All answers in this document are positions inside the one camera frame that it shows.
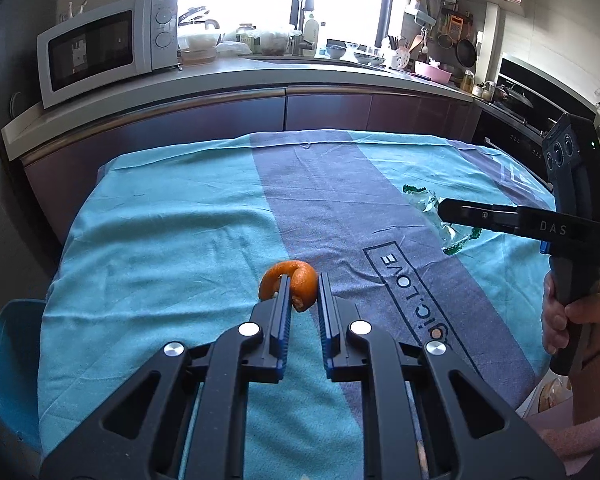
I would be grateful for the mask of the person right hand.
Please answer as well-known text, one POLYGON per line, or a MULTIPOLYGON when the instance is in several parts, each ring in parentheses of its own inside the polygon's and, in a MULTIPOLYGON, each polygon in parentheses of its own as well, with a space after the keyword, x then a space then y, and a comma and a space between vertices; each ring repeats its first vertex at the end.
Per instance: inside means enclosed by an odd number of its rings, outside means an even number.
POLYGON ((542 309, 542 344, 554 356, 558 350, 568 346, 568 323, 587 325, 590 331, 588 345, 583 359, 588 360, 600 353, 600 282, 597 282, 588 296, 564 306, 557 300, 556 283, 552 272, 544 278, 542 309))

